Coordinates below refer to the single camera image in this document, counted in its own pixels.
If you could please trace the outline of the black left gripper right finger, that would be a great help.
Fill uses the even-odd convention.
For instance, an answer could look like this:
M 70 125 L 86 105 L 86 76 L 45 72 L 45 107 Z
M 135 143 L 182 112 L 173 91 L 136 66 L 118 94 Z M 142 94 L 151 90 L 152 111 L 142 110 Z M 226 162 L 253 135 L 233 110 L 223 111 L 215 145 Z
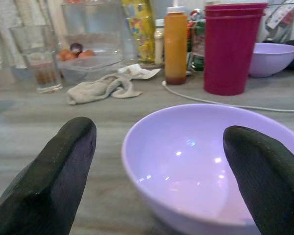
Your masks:
M 230 126 L 223 148 L 240 194 L 263 235 L 294 235 L 294 154 L 256 130 Z

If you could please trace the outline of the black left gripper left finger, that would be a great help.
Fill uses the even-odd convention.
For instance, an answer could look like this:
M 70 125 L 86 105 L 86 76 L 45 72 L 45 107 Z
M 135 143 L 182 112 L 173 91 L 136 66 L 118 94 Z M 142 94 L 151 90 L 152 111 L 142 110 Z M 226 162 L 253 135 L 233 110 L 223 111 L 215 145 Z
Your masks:
M 0 235 L 67 235 L 96 149 L 87 117 L 65 123 L 0 197 Z

